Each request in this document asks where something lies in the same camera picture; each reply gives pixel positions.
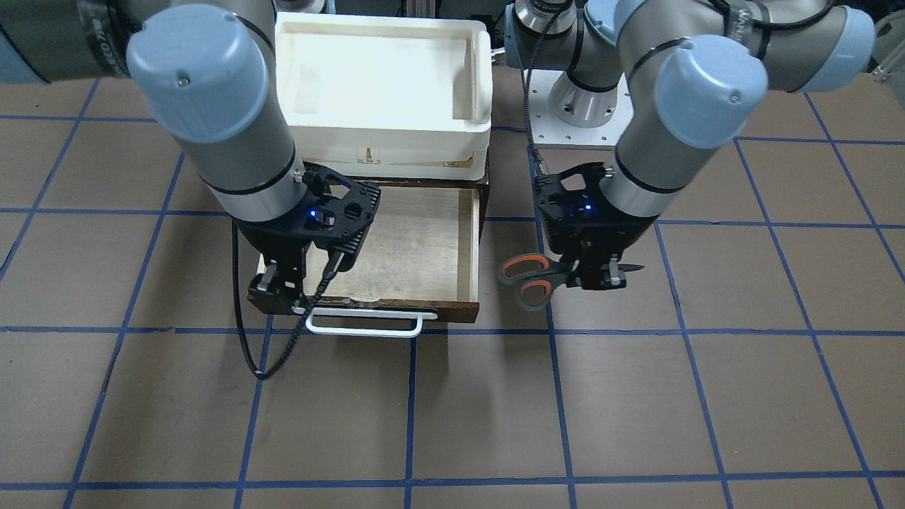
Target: orange scissor handle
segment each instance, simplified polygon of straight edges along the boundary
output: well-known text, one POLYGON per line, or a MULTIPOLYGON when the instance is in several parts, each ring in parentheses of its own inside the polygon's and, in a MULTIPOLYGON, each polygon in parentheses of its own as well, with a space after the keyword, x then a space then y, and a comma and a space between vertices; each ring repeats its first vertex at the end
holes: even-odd
POLYGON ((546 279, 535 279, 521 285, 517 300, 527 311, 540 311, 552 297, 553 284, 546 279))
POLYGON ((500 282, 515 284, 526 277, 540 273, 550 268, 550 259, 540 253, 520 254, 510 258, 500 268, 500 282))

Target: brown floor tile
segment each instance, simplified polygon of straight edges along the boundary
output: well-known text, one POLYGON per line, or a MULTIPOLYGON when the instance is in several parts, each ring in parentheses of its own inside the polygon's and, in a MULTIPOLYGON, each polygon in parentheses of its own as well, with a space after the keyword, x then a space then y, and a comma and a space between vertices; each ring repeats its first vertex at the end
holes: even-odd
POLYGON ((498 131, 491 134, 491 199, 488 216, 534 216, 531 171, 525 135, 498 131))
POLYGON ((905 229, 883 230, 883 237, 890 245, 892 254, 899 262, 899 267, 905 270, 905 229))
POLYGON ((75 117, 79 114, 94 80, 0 87, 0 115, 75 117))
POLYGON ((178 160, 157 125, 83 122, 41 205, 159 210, 178 160))
POLYGON ((905 341, 822 337, 830 372, 872 470, 905 470, 905 341))
POLYGON ((0 206, 34 204, 73 125, 67 120, 0 120, 0 206))
POLYGON ((0 333, 0 483, 72 479, 116 339, 0 333))
POLYGON ((874 479, 883 506, 892 509, 905 507, 905 479, 874 479))
POLYGON ((494 65, 491 110, 493 125, 525 127, 522 97, 521 70, 512 69, 505 64, 494 65))
POLYGON ((824 139, 826 135, 804 94, 768 91, 741 136, 824 139))
POLYGON ((222 509, 231 507, 234 498, 234 490, 80 491, 72 500, 72 509, 222 509))
POLYGON ((858 470, 807 336, 692 336, 726 471, 858 470))
POLYGON ((81 480, 238 478, 254 382, 232 335, 126 336, 81 480))
POLYGON ((715 474, 681 336, 559 336, 575 475, 715 474))
POLYGON ((839 145, 839 153, 877 223, 905 224, 905 147, 839 145))
POLYGON ((889 86, 867 74, 838 91, 810 95, 834 139, 905 140, 905 110, 889 86))
POLYGON ((27 214, 0 214, 0 259, 6 260, 26 217, 27 214))
POLYGON ((805 327, 765 227, 665 225, 662 234, 688 327, 805 327))
POLYGON ((770 220, 870 222, 828 143, 742 141, 741 147, 770 220))
MULTIPOLYGON (((228 217, 169 216, 138 294, 134 327, 235 327, 233 255, 228 217)), ((255 275, 258 254, 239 242, 239 288, 255 275)), ((266 317, 242 297, 245 327, 266 317)))
POLYGON ((65 500, 65 491, 0 491, 4 509, 60 509, 65 500))
POLYGON ((156 222, 39 214, 0 282, 0 323, 119 327, 156 222))
POLYGON ((565 485, 437 486, 412 490, 412 509, 566 509, 565 485))
POLYGON ((106 78, 100 80, 91 105, 85 113, 89 117, 150 119, 141 89, 132 80, 106 78))
POLYGON ((418 342, 414 476, 564 475, 547 336, 418 342))
POLYGON ((355 507, 397 509, 403 506, 404 490, 398 488, 246 489, 243 509, 277 507, 355 507))
POLYGON ((905 285, 875 231, 777 228, 776 235, 816 329, 905 329, 905 285), (850 281, 843 264, 854 268, 850 281))
POLYGON ((304 338, 264 383, 248 479, 404 477, 409 359, 409 341, 304 338))
POLYGON ((726 498, 719 483, 644 485, 577 485, 578 507, 587 509, 723 509, 726 498))
POLYGON ((873 509, 864 479, 792 479, 729 483, 738 509, 873 509))
POLYGON ((735 144, 720 149, 661 217, 714 223, 763 221, 735 144))

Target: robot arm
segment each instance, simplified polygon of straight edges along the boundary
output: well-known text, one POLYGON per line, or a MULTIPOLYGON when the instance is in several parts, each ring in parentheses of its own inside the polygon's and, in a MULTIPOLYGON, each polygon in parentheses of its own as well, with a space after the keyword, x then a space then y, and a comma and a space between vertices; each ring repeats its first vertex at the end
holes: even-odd
POLYGON ((157 122, 258 251, 250 292, 266 312, 309 308, 314 243, 349 270, 379 188, 306 168, 277 102, 271 0, 4 0, 0 82, 135 79, 157 122), (348 187, 342 199, 330 185, 348 187))
MULTIPOLYGON (((560 81, 573 90, 563 97, 598 94, 614 108, 617 98, 605 95, 626 74, 635 114, 610 161, 553 175, 537 161, 535 195, 550 247, 577 263, 570 285, 591 290, 625 287, 617 264, 624 249, 738 135, 767 89, 839 88, 862 70, 873 45, 866 13, 824 0, 589 0, 584 11, 572 0, 517 0, 508 21, 508 63, 567 71, 560 81), (605 71, 589 71, 589 52, 605 71), (566 190, 561 181, 575 174, 585 188, 566 190)), ((556 104, 553 94, 557 86, 556 104)), ((593 116, 593 108, 575 106, 591 103, 566 102, 557 114, 586 127, 575 118, 593 116)))

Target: drawer handle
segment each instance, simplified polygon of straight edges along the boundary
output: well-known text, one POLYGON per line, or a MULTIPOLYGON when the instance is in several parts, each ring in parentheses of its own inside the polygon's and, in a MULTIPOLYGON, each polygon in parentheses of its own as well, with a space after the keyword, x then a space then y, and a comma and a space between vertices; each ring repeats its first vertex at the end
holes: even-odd
POLYGON ((330 334, 337 336, 360 336, 365 338, 413 338, 424 329, 425 320, 436 320, 435 312, 406 312, 389 310, 361 310, 339 308, 314 308, 314 312, 305 321, 308 330, 315 334, 330 334), (319 327, 315 325, 315 316, 346 316, 357 318, 388 318, 415 320, 414 327, 409 331, 393 331, 385 329, 347 329, 344 327, 319 327))

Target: black cable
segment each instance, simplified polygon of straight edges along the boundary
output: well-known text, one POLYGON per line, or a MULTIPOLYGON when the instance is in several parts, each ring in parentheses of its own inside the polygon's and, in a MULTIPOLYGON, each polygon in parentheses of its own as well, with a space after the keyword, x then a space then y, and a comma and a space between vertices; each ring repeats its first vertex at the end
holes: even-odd
POLYGON ((544 37, 549 33, 550 28, 553 27, 553 23, 557 21, 560 14, 563 14, 569 7, 572 6, 571 2, 566 2, 560 6, 559 10, 556 11, 550 20, 547 21, 547 25, 544 26, 544 29, 540 32, 540 37, 538 41, 534 44, 534 51, 531 52, 531 57, 528 60, 528 75, 525 77, 525 87, 522 91, 522 108, 525 111, 525 134, 528 135, 528 146, 531 150, 531 155, 534 156, 536 171, 539 175, 547 174, 547 167, 542 163, 544 159, 540 156, 540 152, 538 148, 534 146, 534 133, 531 132, 531 111, 529 109, 529 90, 531 88, 531 72, 534 71, 534 63, 538 59, 538 54, 540 53, 540 45, 544 42, 544 37))
MULTIPOLYGON (((708 0, 713 7, 719 11, 723 16, 729 14, 731 10, 729 8, 729 3, 726 0, 708 0)), ((836 0, 827 0, 824 8, 820 9, 820 11, 807 16, 804 19, 800 19, 798 21, 793 21, 789 23, 772 23, 766 22, 763 20, 754 20, 754 27, 759 28, 761 30, 795 30, 797 28, 804 28, 806 26, 810 26, 818 21, 824 19, 824 16, 829 14, 830 10, 833 9, 836 5, 836 0)))
POLYGON ((299 321, 296 323, 295 329, 292 330, 289 341, 286 342, 286 346, 283 348, 280 357, 267 371, 262 371, 252 358, 252 351, 248 346, 248 337, 245 335, 245 323, 242 319, 242 299, 239 296, 239 228, 236 226, 235 221, 233 221, 233 312, 235 313, 235 328, 239 332, 239 343, 242 346, 242 355, 245 357, 245 364, 248 365, 248 369, 252 371, 252 374, 256 379, 267 380, 272 377, 280 370, 280 368, 282 368, 282 365, 286 363, 286 360, 290 355, 292 355, 295 344, 299 341, 302 331, 305 330, 305 321, 311 315, 311 312, 314 311, 314 306, 320 301, 324 292, 327 291, 327 286, 330 281, 336 277, 337 267, 339 267, 339 262, 341 260, 342 253, 333 253, 330 255, 327 266, 324 268, 323 276, 320 278, 318 289, 314 293, 314 296, 309 300, 308 306, 301 314, 301 317, 299 317, 299 321))

